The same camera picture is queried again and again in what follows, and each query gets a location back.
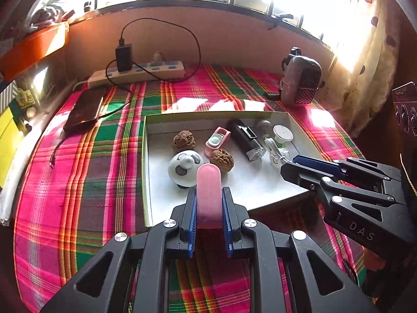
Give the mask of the pink oblong case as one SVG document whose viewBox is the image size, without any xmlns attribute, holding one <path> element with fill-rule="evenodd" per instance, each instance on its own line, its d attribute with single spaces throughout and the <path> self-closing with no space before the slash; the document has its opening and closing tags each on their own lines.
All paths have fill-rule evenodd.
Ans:
<svg viewBox="0 0 417 313">
<path fill-rule="evenodd" d="M 197 227 L 204 230 L 223 227 L 221 173 L 210 163 L 197 170 Z"/>
</svg>

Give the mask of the round white green suction holder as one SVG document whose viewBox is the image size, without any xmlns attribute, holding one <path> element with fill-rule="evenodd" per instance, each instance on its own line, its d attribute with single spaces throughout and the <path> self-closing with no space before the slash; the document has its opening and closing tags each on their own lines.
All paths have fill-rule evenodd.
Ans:
<svg viewBox="0 0 417 313">
<path fill-rule="evenodd" d="M 285 147 L 287 143 L 290 143 L 293 140 L 292 131 L 281 124 L 274 126 L 273 133 L 274 141 L 276 142 L 278 148 Z"/>
</svg>

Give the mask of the brown wrinkled walnut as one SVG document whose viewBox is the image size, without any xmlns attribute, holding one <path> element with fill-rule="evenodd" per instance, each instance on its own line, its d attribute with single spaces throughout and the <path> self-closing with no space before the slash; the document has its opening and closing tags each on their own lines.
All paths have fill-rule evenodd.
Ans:
<svg viewBox="0 0 417 313">
<path fill-rule="evenodd" d="M 228 173 L 234 167 L 232 155 L 223 149 L 214 150 L 210 155 L 210 163 L 217 166 L 222 173 Z"/>
</svg>

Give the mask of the white mushroom-shaped knob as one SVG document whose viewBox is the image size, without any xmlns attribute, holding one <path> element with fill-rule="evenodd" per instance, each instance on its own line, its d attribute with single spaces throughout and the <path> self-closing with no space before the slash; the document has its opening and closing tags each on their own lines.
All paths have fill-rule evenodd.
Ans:
<svg viewBox="0 0 417 313">
<path fill-rule="evenodd" d="M 262 137 L 270 137 L 271 122 L 266 119 L 261 119 L 255 124 L 256 132 Z"/>
</svg>

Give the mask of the green shallow cardboard box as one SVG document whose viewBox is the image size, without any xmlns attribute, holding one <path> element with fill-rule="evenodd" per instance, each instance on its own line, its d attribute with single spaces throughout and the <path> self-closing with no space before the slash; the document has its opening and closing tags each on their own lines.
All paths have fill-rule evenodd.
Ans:
<svg viewBox="0 0 417 313">
<path fill-rule="evenodd" d="M 185 112 L 149 115 L 144 120 L 142 142 L 142 192 L 144 222 L 153 227 L 170 217 L 174 207 L 185 203 L 188 190 L 198 196 L 199 224 L 220 227 L 220 190 L 228 187 L 234 202 L 247 210 L 272 209 L 307 198 L 308 190 L 283 180 L 283 161 L 278 153 L 267 151 L 251 161 L 230 137 L 225 150 L 234 166 L 229 172 L 210 163 L 206 142 L 232 119 L 251 128 L 260 144 L 281 125 L 293 135 L 284 145 L 284 155 L 321 157 L 306 130 L 286 112 Z"/>
</svg>

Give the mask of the pink white clip device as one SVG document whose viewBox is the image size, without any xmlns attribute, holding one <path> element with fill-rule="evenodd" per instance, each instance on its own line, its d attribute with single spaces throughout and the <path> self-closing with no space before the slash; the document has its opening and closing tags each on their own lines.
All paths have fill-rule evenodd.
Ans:
<svg viewBox="0 0 417 313">
<path fill-rule="evenodd" d="M 212 135 L 205 142 L 205 155 L 210 157 L 212 152 L 221 149 L 225 143 L 228 141 L 230 136 L 230 131 L 225 128 L 218 127 Z"/>
</svg>

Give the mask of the grey mesh portable speaker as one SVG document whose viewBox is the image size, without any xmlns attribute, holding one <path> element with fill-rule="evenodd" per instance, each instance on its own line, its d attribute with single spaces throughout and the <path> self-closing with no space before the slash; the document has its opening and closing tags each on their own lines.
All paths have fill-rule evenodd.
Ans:
<svg viewBox="0 0 417 313">
<path fill-rule="evenodd" d="M 310 104 L 322 77 L 320 64 L 315 59 L 303 56 L 300 48 L 292 47 L 282 60 L 281 68 L 281 102 L 287 106 Z"/>
</svg>

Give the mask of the plaid pink green bedsheet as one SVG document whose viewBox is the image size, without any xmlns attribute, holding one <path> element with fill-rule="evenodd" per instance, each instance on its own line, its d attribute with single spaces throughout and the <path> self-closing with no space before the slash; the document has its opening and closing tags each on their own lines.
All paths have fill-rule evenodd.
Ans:
<svg viewBox="0 0 417 313">
<path fill-rule="evenodd" d="M 281 77 L 255 69 L 204 65 L 183 84 L 133 85 L 132 101 L 121 112 L 100 120 L 93 130 L 67 139 L 55 167 L 50 156 L 70 110 L 74 92 L 48 125 L 23 181 L 14 227 L 14 266 L 21 300 L 29 312 L 46 302 L 117 232 L 144 232 L 141 194 L 141 144 L 144 117 L 164 112 L 244 110 L 244 100 L 262 105 L 264 93 L 276 93 Z M 310 115 L 332 116 L 316 102 L 290 115 L 325 160 L 362 158 L 337 124 L 318 127 Z M 365 277 L 363 248 L 323 221 L 318 202 L 254 215 L 278 232 L 304 230 L 346 272 L 348 262 Z M 249 265 L 200 244 L 191 260 L 174 261 L 170 273 L 169 312 L 249 312 Z"/>
</svg>

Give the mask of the cream patterned curtain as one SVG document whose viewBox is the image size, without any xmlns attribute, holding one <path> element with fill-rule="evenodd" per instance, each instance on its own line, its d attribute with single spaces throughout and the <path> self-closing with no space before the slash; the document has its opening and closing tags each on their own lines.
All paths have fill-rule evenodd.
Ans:
<svg viewBox="0 0 417 313">
<path fill-rule="evenodd" d="M 391 92 L 400 13 L 394 0 L 353 0 L 336 15 L 335 58 L 317 100 L 352 137 L 375 118 Z"/>
</svg>

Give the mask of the black smartphone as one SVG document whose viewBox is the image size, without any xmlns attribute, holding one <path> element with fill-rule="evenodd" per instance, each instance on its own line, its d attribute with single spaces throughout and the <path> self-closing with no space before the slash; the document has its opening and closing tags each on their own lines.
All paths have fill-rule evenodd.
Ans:
<svg viewBox="0 0 417 313">
<path fill-rule="evenodd" d="M 79 134 L 92 128 L 98 121 L 106 88 L 89 88 L 77 99 L 63 126 L 64 133 Z"/>
</svg>

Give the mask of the beige power strip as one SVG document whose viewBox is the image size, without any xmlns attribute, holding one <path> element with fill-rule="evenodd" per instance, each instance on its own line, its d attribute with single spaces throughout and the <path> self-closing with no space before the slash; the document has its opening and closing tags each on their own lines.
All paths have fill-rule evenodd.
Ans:
<svg viewBox="0 0 417 313">
<path fill-rule="evenodd" d="M 182 79 L 185 76 L 185 68 L 181 62 L 151 62 L 140 64 L 146 71 L 137 65 L 133 65 L 130 71 L 119 72 L 117 67 L 111 67 L 108 70 L 96 71 L 88 79 L 88 85 L 94 86 L 108 85 L 115 82 L 117 85 L 138 83 L 143 81 L 155 81 L 158 78 L 164 80 Z"/>
</svg>

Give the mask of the black charger adapter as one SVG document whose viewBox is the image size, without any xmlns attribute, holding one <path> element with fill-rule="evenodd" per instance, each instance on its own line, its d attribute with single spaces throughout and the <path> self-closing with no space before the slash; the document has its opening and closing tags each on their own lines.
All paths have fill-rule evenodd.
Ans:
<svg viewBox="0 0 417 313">
<path fill-rule="evenodd" d="M 132 45 L 126 44 L 123 38 L 119 39 L 119 45 L 115 49 L 115 56 L 118 72 L 126 72 L 132 69 Z"/>
</svg>

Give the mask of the yellow box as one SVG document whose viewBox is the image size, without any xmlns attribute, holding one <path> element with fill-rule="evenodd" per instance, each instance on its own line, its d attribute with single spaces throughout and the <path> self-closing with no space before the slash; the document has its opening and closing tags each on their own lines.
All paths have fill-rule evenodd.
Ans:
<svg viewBox="0 0 417 313">
<path fill-rule="evenodd" d="M 0 120 L 0 186 L 3 189 L 11 162 L 23 139 L 23 132 L 16 125 L 9 107 L 1 114 Z"/>
</svg>

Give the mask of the green white striped box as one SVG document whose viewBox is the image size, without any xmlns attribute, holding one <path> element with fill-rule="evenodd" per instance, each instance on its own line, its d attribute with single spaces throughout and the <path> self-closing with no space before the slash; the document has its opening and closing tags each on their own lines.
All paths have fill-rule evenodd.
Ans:
<svg viewBox="0 0 417 313">
<path fill-rule="evenodd" d="M 16 82 L 8 83 L 7 81 L 2 81 L 0 92 L 0 114 L 2 114 L 18 93 Z"/>
</svg>

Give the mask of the orange planter tray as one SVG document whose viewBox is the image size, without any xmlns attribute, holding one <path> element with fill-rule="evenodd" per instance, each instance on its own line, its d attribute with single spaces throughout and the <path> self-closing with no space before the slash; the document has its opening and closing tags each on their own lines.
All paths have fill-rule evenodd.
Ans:
<svg viewBox="0 0 417 313">
<path fill-rule="evenodd" d="M 68 32 L 69 24 L 62 22 L 37 31 L 20 41 L 1 58 L 1 75 L 4 80 L 14 80 L 26 69 L 63 48 Z"/>
</svg>

